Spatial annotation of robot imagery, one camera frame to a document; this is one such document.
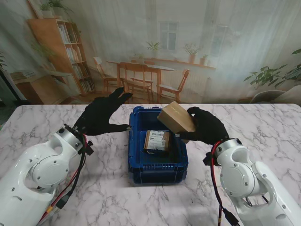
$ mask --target cardboard box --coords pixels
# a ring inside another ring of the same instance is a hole
[[[168,131],[146,131],[144,150],[147,153],[166,153],[169,152],[170,133]]]
[[[158,120],[175,134],[196,130],[191,115],[175,101],[162,109]]]

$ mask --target window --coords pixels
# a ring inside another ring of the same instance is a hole
[[[162,49],[175,50],[177,30],[177,22],[160,22]]]

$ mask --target product label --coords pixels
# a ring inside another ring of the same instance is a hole
[[[164,151],[165,147],[164,131],[150,131],[147,149]]]

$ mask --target wooden bookshelf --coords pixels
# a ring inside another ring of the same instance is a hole
[[[55,69],[72,73],[81,94],[94,91],[95,85],[76,24],[55,18],[29,19],[28,23],[39,44],[55,53],[49,57]]]

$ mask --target wire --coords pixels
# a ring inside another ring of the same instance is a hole
[[[220,195],[218,194],[218,190],[217,190],[217,185],[216,185],[216,181],[215,181],[215,174],[214,174],[214,152],[216,150],[216,147],[221,143],[221,141],[217,142],[215,145],[213,145],[212,149],[211,149],[211,165],[210,165],[210,171],[211,171],[211,179],[212,179],[212,183],[213,183],[213,188],[214,188],[214,193],[216,196],[216,199],[218,201],[218,203],[220,204],[219,207],[219,213],[218,213],[218,226],[221,225],[221,221],[222,221],[222,200]]]
[[[248,197],[246,197],[246,203],[248,203],[249,206],[253,206]]]
[[[264,195],[262,195],[262,198],[265,200],[266,203],[269,203],[269,201],[267,200],[267,198]]]
[[[84,141],[84,145],[85,145],[85,149],[87,148],[87,138],[86,135],[83,134],[83,141]],[[79,174],[81,169],[84,167],[84,164],[86,162],[86,154],[85,152],[82,153],[81,159],[80,159],[80,163],[79,163],[79,167],[77,168],[77,170],[74,172],[71,180],[68,182],[67,186],[61,191],[61,193],[57,196],[57,198],[51,203],[51,205],[48,207],[47,211],[43,214],[43,216],[41,217],[40,221],[41,222],[47,215],[48,213],[50,213],[52,211],[52,208],[55,206],[55,204],[60,200],[60,198],[63,196],[64,192],[67,190],[67,188],[72,184],[72,182],[77,178],[79,178]],[[76,186],[77,184],[77,180],[75,181],[75,183],[72,186],[72,192],[73,193],[74,189],[73,187]]]

